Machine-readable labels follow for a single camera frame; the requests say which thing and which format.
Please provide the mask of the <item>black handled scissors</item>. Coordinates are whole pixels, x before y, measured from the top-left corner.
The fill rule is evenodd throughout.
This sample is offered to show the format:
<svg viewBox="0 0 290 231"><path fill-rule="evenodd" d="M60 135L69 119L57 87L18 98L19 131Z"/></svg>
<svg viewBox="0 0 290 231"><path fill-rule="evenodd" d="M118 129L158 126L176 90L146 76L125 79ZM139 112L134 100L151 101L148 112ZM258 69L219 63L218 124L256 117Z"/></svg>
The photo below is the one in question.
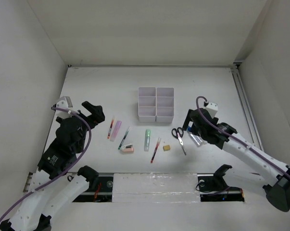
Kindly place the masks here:
<svg viewBox="0 0 290 231"><path fill-rule="evenodd" d="M178 140L184 155L187 155L185 147L184 147L184 143L182 140L183 135L184 135L183 129L181 127L173 128L171 132L172 132L172 136Z"/></svg>

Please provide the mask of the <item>purple highlighter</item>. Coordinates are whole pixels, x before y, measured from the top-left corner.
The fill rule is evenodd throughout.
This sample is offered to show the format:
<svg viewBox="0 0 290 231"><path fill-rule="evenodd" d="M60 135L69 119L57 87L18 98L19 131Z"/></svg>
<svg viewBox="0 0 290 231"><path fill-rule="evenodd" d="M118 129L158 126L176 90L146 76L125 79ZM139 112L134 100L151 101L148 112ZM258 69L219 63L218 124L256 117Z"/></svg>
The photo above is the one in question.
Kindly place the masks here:
<svg viewBox="0 0 290 231"><path fill-rule="evenodd" d="M115 125L115 127L113 129L113 132L112 132L112 134L110 136L110 141L114 141L115 140L115 138L116 138L116 136L118 134L118 131L119 131L120 127L121 127L121 124L122 124L122 121L117 120L116 125Z"/></svg>

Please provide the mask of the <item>green highlighter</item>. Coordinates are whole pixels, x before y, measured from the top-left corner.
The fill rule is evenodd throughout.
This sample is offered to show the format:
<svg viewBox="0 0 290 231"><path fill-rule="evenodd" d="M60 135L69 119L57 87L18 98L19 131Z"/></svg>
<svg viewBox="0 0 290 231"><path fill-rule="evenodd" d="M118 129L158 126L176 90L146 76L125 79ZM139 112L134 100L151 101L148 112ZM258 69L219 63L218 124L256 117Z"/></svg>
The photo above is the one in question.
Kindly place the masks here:
<svg viewBox="0 0 290 231"><path fill-rule="evenodd" d="M150 147L151 130L147 129L145 132L144 151L148 152Z"/></svg>

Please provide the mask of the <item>blue cap spray bottle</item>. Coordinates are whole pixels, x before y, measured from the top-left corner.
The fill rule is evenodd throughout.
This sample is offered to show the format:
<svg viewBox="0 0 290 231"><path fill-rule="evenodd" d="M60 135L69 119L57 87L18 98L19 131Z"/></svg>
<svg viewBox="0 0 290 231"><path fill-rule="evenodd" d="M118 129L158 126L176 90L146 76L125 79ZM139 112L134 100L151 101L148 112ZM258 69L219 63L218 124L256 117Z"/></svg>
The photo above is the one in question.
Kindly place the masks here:
<svg viewBox="0 0 290 231"><path fill-rule="evenodd" d="M193 140L193 142L196 144L197 147L200 147L203 145L203 140L201 139L201 137L199 137L191 132L191 127L188 127L187 131L189 133L190 138Z"/></svg>

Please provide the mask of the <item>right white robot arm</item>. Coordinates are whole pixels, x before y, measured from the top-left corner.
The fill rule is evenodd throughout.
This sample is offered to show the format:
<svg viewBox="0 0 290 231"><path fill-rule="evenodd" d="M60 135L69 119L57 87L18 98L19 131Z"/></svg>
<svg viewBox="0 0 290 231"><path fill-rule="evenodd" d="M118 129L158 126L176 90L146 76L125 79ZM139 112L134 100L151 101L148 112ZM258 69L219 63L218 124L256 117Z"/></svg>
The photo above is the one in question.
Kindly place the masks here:
<svg viewBox="0 0 290 231"><path fill-rule="evenodd" d="M212 176L213 185L220 191L229 187L246 189L265 197L268 202L282 212L290 210L290 166L264 153L227 123L206 108L188 110L182 130L190 130L204 141L235 156L251 167L253 173L236 170L223 164Z"/></svg>

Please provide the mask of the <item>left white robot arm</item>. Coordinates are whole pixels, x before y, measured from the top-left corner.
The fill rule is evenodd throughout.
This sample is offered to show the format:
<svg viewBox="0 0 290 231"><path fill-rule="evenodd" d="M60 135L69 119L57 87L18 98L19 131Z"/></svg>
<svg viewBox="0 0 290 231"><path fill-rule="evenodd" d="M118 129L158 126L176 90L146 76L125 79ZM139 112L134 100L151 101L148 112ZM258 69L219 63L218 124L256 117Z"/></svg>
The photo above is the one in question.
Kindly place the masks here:
<svg viewBox="0 0 290 231"><path fill-rule="evenodd" d="M71 109L69 103L59 101L54 111L67 114L57 117L60 124L55 139L41 156L32 176L28 192L15 202L0 218L1 231L49 231L57 213L64 210L81 193L98 186L99 173L89 166L81 167L55 197L56 180L63 177L85 154L92 138L92 129L105 121L102 106L85 101L82 106L90 112Z"/></svg>

